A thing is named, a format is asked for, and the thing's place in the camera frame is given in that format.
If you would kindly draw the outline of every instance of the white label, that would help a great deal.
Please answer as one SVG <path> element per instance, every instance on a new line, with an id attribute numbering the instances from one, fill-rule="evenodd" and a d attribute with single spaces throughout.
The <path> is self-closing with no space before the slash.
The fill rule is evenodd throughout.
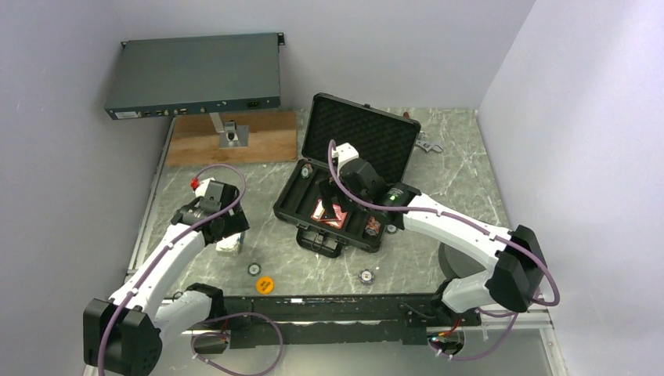
<path id="1" fill-rule="evenodd" d="M 136 111 L 127 111 L 127 112 L 116 112 L 115 116 L 118 119 L 133 119 L 137 118 L 139 115 L 136 113 Z"/>

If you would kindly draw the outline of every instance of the case handle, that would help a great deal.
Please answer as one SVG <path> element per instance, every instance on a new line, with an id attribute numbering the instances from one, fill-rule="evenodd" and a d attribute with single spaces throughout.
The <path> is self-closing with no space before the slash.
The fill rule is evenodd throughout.
<path id="1" fill-rule="evenodd" d="M 330 248 L 325 245 L 325 240 L 327 240 L 327 234 L 316 232 L 316 237 L 314 240 L 305 238 L 306 233 L 312 233 L 313 231 L 307 231 L 298 228 L 298 235 L 295 239 L 298 241 L 298 245 L 304 249 L 320 253 L 323 256 L 329 257 L 331 259 L 339 257 L 341 251 L 344 250 L 344 245 L 341 242 L 337 242 L 335 248 Z"/>

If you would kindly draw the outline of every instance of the robotic arm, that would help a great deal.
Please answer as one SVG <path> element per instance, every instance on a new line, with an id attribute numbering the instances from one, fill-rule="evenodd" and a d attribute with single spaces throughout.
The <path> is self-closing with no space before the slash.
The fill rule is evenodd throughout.
<path id="1" fill-rule="evenodd" d="M 436 303 L 453 313 L 494 303 L 521 313 L 534 302 L 532 297 L 543 278 L 536 261 L 544 266 L 546 263 L 530 229 L 519 226 L 513 232 L 491 226 L 447 208 L 404 183 L 387 186 L 348 143 L 332 148 L 331 157 L 337 161 L 333 178 L 339 189 L 349 190 L 343 194 L 355 198 L 378 222 L 433 237 L 484 268 L 469 277 L 444 282 L 436 292 Z M 530 255 L 509 244 L 524 248 Z"/>
<path id="2" fill-rule="evenodd" d="M 161 255 L 154 251 L 124 286 L 108 301 L 93 299 L 83 316 L 85 362 L 98 365 L 100 342 L 108 325 L 112 325 L 106 344 L 103 368 L 119 374 L 148 375 L 157 364 L 161 349 L 193 325 L 226 314 L 223 292 L 204 284 L 189 286 L 172 304 L 161 307 L 164 296 L 189 262 L 209 245 L 249 229 L 241 206 L 186 234 L 175 244 L 171 240 L 192 225 L 237 199 L 235 186 L 204 180 L 196 188 L 196 198 L 175 212 L 157 250 L 171 249 Z M 140 290 L 136 282 L 143 279 Z M 119 302 L 132 295 L 114 323 L 110 318 Z"/>

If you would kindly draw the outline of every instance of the white wall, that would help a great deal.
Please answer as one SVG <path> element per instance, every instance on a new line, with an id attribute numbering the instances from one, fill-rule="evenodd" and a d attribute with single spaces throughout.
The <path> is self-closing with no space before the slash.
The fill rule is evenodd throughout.
<path id="1" fill-rule="evenodd" d="M 479 110 L 572 374 L 662 374 L 664 3 L 538 0 Z"/>
<path id="2" fill-rule="evenodd" d="M 166 126 L 103 111 L 127 37 L 109 2 L 0 2 L 0 35 L 0 373 L 80 374 L 83 309 L 122 282 Z"/>
<path id="3" fill-rule="evenodd" d="M 478 107 L 534 0 L 114 0 L 132 39 L 286 33 L 283 103 Z"/>

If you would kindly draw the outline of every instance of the table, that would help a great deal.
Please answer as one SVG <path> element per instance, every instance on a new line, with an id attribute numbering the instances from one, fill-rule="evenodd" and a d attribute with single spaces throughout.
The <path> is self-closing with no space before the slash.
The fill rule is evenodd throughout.
<path id="1" fill-rule="evenodd" d="M 295 110 L 298 144 L 301 145 L 309 109 Z M 426 154 L 415 149 L 403 179 L 405 183 L 454 210 L 493 225 L 507 226 L 473 110 L 400 107 L 384 110 L 393 114 L 408 111 L 422 124 L 426 138 L 440 142 L 445 148 L 441 154 Z M 256 279 L 247 273 L 252 262 L 259 262 L 262 275 L 275 280 L 272 295 L 433 292 L 444 281 L 438 267 L 438 243 L 415 233 L 385 234 L 383 246 L 375 254 L 347 247 L 339 258 L 325 258 L 300 248 L 295 241 L 296 228 L 277 220 L 272 212 L 272 205 L 294 166 L 295 162 L 237 166 L 247 177 L 247 194 L 242 206 L 251 225 L 242 252 L 236 256 L 220 256 L 213 247 L 206 248 L 184 270 L 171 294 L 201 282 L 222 288 L 225 295 L 258 295 L 254 288 Z M 189 181 L 198 170 L 166 168 L 160 164 L 130 269 L 142 264 L 163 237 L 175 210 L 193 198 Z M 240 184 L 232 172 L 215 170 L 207 176 Z M 358 273 L 369 268 L 375 272 L 376 280 L 373 285 L 365 286 L 359 282 Z M 506 319 L 482 316 L 482 320 L 489 340 L 482 340 L 482 328 L 465 329 L 464 355 L 480 353 L 490 347 L 507 325 Z M 189 335 L 185 333 L 177 343 L 169 345 L 154 374 L 181 375 L 192 371 L 205 376 L 218 374 L 217 370 L 192 360 L 188 344 Z M 427 346 L 398 342 L 286 347 L 282 362 L 273 371 L 275 375 L 311 374 L 311 370 L 316 370 L 316 373 L 330 375 L 381 373 L 388 376 L 438 369 L 451 374 L 566 374 L 549 313 L 539 306 L 520 315 L 513 333 L 495 354 L 476 362 L 441 362 L 432 356 Z M 246 372 L 264 369 L 276 354 L 275 346 L 261 347 L 260 353 L 265 359 L 256 358 L 257 349 L 227 351 L 233 356 L 224 353 L 211 358 L 236 371 Z"/>

